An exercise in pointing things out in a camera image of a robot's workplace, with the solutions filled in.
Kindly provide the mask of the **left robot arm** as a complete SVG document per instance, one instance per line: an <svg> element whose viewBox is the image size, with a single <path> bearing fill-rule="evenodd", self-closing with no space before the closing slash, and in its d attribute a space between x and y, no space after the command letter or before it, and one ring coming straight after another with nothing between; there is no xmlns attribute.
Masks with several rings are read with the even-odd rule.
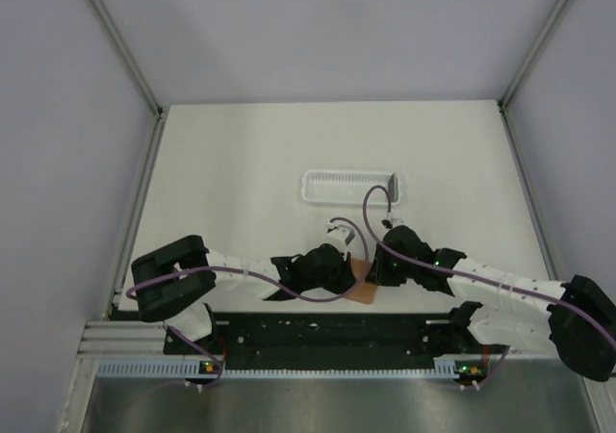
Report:
<svg viewBox="0 0 616 433"><path fill-rule="evenodd" d="M131 265L134 285L126 296L138 304L143 322L163 322L197 352L218 341L205 295L212 290L285 301L324 289L346 296L356 287L350 255L330 243L305 254L245 260L205 246L190 235L139 257Z"/></svg>

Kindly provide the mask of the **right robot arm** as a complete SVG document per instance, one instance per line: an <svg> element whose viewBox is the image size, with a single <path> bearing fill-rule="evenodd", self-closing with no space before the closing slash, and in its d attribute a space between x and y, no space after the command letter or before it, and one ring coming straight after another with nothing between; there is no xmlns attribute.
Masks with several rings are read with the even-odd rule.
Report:
<svg viewBox="0 0 616 433"><path fill-rule="evenodd" d="M615 370L615 304L592 279L539 280L488 267L465 253L433 249L407 225L384 223L372 275L385 287L413 281L461 300L449 340L469 352L501 345L556 356L573 372L606 382Z"/></svg>

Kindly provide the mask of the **brown leather card holder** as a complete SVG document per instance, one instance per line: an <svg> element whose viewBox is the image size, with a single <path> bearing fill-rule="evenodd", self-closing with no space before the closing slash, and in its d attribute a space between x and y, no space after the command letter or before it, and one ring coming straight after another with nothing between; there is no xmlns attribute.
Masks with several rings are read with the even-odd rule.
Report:
<svg viewBox="0 0 616 433"><path fill-rule="evenodd" d="M365 269L371 270L372 263L357 258L350 259L350 268L359 285L346 297L353 302L370 305L373 303L377 286L363 276Z"/></svg>

